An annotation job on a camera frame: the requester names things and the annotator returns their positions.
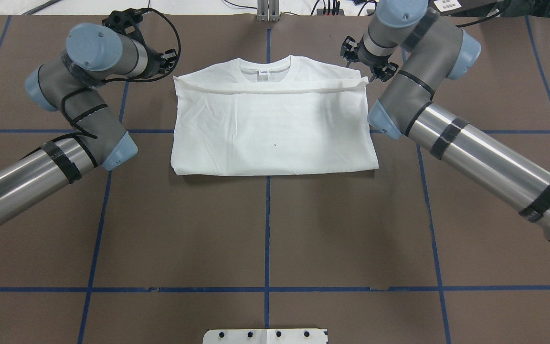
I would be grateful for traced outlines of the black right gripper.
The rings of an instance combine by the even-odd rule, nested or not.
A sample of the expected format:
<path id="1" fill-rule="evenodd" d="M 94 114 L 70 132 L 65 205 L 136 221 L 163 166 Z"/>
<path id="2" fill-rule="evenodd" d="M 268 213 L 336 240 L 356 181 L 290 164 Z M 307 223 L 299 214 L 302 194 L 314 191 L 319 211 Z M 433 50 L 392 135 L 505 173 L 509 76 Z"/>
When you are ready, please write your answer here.
<path id="1" fill-rule="evenodd" d="M 390 80 L 399 70 L 399 65 L 389 61 L 395 51 L 395 46 L 380 46 L 373 41 L 360 41 L 356 48 L 358 59 L 366 65 L 370 72 L 369 82 Z"/>

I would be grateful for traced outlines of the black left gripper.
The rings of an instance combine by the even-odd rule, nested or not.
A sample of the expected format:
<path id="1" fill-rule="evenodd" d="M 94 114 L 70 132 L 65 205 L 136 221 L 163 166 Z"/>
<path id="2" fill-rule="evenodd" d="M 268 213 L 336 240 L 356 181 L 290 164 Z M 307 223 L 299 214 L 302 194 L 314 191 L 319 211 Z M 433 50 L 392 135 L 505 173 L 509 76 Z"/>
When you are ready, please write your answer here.
<path id="1" fill-rule="evenodd" d="M 142 80 L 148 80 L 153 77 L 166 77 L 171 74 L 177 66 L 178 52 L 175 49 L 166 50 L 159 53 L 152 48 L 144 45 L 147 53 L 147 65 L 141 74 Z"/>

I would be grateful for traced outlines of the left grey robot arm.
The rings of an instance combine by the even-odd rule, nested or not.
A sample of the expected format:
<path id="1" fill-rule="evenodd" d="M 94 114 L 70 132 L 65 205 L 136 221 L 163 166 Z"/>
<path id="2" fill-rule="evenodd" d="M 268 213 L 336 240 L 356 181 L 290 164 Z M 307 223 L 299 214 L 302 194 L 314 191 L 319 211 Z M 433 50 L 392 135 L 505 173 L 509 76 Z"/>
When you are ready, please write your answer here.
<path id="1" fill-rule="evenodd" d="M 54 129 L 57 137 L 0 170 L 0 226 L 92 170 L 111 171 L 137 154 L 129 131 L 98 90 L 170 76 L 182 49 L 177 29 L 173 33 L 177 45 L 159 53 L 137 24 L 82 22 L 71 28 L 59 56 L 26 78 L 29 98 L 59 113 L 68 128 Z"/>

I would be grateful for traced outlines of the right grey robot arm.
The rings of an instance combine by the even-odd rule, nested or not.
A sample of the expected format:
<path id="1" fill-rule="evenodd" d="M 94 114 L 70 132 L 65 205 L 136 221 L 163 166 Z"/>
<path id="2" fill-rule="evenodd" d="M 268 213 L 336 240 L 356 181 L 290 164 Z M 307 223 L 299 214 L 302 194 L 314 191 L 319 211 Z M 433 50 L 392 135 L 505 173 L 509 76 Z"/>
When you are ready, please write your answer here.
<path id="1" fill-rule="evenodd" d="M 358 38 L 354 52 L 371 71 L 384 71 L 405 54 L 395 73 L 385 73 L 384 90 L 370 107 L 368 123 L 391 139 L 410 139 L 437 161 L 480 185 L 511 207 L 514 214 L 540 228 L 550 243 L 550 172 L 489 134 L 491 130 L 538 130 L 550 133 L 550 103 L 539 105 L 546 119 L 524 105 L 514 86 L 519 68 L 499 67 L 490 74 L 487 59 L 513 38 L 530 56 L 531 94 L 544 90 L 532 50 L 526 17 L 493 18 L 463 27 L 443 17 L 429 0 L 380 0 Z"/>

